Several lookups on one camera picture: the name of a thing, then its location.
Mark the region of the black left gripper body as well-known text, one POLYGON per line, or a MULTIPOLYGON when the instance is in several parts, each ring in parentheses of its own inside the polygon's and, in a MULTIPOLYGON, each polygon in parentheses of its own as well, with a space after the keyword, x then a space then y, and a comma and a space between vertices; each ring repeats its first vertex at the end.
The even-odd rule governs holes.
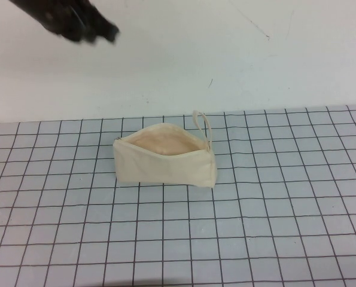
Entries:
POLYGON ((96 7, 90 1, 50 1, 42 26, 64 38, 96 38, 93 28, 96 7))

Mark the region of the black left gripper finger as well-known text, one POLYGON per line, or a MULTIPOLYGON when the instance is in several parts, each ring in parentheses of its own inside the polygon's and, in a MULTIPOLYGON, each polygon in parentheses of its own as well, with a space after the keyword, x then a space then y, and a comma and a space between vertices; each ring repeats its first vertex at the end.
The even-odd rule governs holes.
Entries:
POLYGON ((93 45, 98 38, 95 33, 85 34, 81 31, 66 31, 62 33, 61 36, 76 44, 88 43, 91 45, 93 45))
POLYGON ((119 28, 109 22, 99 11, 92 5, 89 8, 89 31, 87 33, 87 40, 95 42, 98 38, 103 38, 108 42, 115 42, 119 35, 119 28))

